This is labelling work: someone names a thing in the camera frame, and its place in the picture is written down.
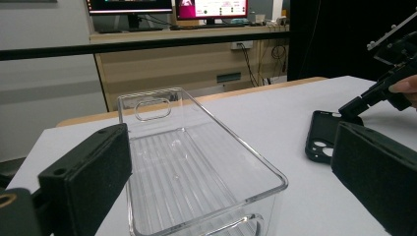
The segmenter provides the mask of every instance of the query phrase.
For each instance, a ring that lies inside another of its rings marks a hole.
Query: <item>white wall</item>
[[[84,4],[0,3],[0,50],[88,44]],[[92,55],[0,62],[0,162],[62,120],[105,111]]]

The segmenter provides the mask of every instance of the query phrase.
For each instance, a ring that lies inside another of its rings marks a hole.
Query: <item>monitor screen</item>
[[[177,21],[246,18],[249,0],[175,0]]]
[[[86,0],[91,16],[172,13],[171,0]]]

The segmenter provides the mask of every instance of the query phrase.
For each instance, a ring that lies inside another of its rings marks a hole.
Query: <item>wall outlet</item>
[[[254,41],[236,41],[236,42],[232,42],[231,49],[232,50],[242,49],[239,43],[242,43],[246,49],[252,48],[254,46]]]

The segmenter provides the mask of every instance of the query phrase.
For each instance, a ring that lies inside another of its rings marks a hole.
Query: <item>black phone case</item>
[[[307,157],[313,161],[330,164],[340,121],[346,120],[339,113],[322,110],[313,112],[305,147]],[[359,117],[349,122],[363,126],[362,119]]]

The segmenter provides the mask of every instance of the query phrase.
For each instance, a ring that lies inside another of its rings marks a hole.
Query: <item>plastic tray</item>
[[[132,235],[268,235],[285,176],[181,88],[123,95]]]

